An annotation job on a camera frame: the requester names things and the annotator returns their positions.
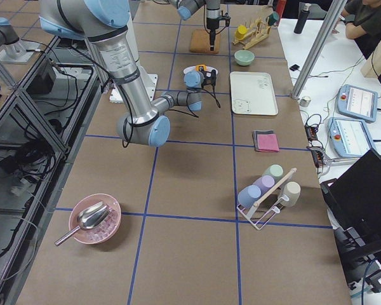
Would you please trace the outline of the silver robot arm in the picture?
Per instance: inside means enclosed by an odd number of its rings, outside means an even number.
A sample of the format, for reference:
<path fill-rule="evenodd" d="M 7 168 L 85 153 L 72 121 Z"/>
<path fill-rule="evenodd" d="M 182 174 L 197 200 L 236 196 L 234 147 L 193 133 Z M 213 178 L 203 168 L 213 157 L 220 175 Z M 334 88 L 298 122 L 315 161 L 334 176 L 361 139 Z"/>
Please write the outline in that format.
<path fill-rule="evenodd" d="M 183 21 L 190 19 L 199 9 L 204 9 L 205 27 L 209 35 L 209 47 L 215 49 L 215 40 L 220 21 L 220 1 L 217 0 L 169 0 L 168 3 L 177 9 Z"/>
<path fill-rule="evenodd" d="M 215 84 L 215 71 L 195 67 L 184 76 L 185 92 L 168 91 L 151 100 L 126 38 L 130 21 L 127 1 L 41 1 L 39 18 L 44 31 L 73 40 L 87 39 L 97 47 L 104 71 L 128 108 L 117 123 L 117 133 L 126 143 L 162 146 L 170 135 L 165 112 L 175 106 L 200 110 L 201 90 Z"/>

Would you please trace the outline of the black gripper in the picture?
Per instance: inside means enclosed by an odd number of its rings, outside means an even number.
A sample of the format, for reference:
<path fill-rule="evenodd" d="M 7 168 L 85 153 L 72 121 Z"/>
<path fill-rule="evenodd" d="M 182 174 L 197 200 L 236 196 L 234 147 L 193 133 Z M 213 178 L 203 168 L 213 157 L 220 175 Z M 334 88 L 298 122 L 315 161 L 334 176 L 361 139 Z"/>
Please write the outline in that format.
<path fill-rule="evenodd" d="M 218 19 L 206 17 L 206 29 L 209 32 L 210 51 L 215 50 L 215 31 L 218 29 Z"/>
<path fill-rule="evenodd" d="M 211 71 L 203 71 L 203 82 L 201 86 L 216 86 L 217 82 L 217 71 L 211 70 Z"/>

